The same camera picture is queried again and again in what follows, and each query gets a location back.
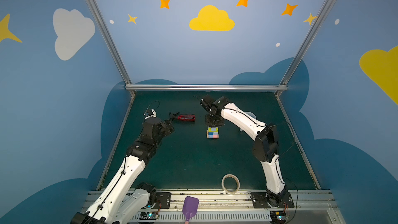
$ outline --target yellow cloud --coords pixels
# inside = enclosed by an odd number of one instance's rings
[[[195,31],[230,31],[234,26],[235,22],[229,19],[226,11],[211,5],[202,8],[198,17],[189,23],[189,27]]]
[[[398,104],[398,46],[390,51],[371,50],[359,60],[367,76]]]

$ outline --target black mounting plate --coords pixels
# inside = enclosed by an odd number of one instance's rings
[[[162,203],[161,209],[169,209],[170,208],[170,192],[156,192],[156,200],[159,200]],[[155,201],[155,204],[153,208],[147,209],[147,208],[142,208],[145,209],[146,211],[150,212],[152,209],[159,209],[159,202]]]
[[[267,192],[250,192],[250,198],[253,202],[254,208],[271,208],[267,202]],[[283,202],[287,204],[288,208],[294,208],[295,204],[293,202],[292,196],[289,192],[285,194],[285,199],[282,201],[281,206],[279,208],[285,208]]]
[[[206,114],[206,126],[208,127],[221,127],[225,125],[224,118],[216,119],[214,117],[210,117],[210,114]]]

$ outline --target cloud decal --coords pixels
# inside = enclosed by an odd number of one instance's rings
[[[58,36],[55,52],[64,61],[71,59],[96,31],[94,22],[75,9],[70,12],[62,8],[55,10],[52,23]]]
[[[361,69],[398,104],[398,46],[390,51],[371,50],[359,60]]]
[[[205,6],[199,11],[198,17],[189,22],[189,27],[195,31],[230,31],[235,22],[228,13],[215,6]]]

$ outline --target blue wall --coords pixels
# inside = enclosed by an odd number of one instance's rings
[[[347,224],[380,222],[369,208],[396,212],[398,105],[359,61],[398,45],[397,4],[337,0],[281,95],[321,187],[332,190]]]
[[[96,1],[132,82],[176,84],[279,84],[289,65],[270,80],[257,74],[295,56],[310,28],[304,21],[324,2],[248,0],[244,7],[239,0],[170,0],[167,9],[160,0]],[[297,5],[291,16],[281,15],[286,4]],[[192,30],[191,19],[206,5],[225,10],[234,28]]]
[[[69,60],[56,53],[54,12],[93,19],[84,0],[1,2],[0,21],[9,14],[22,42],[0,28],[0,223],[69,223],[99,180],[131,97],[97,28]]]

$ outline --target purple shovel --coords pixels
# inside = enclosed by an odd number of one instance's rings
[[[185,224],[188,224],[189,219],[196,215],[199,206],[199,199],[195,197],[186,197],[182,213],[185,215]]]

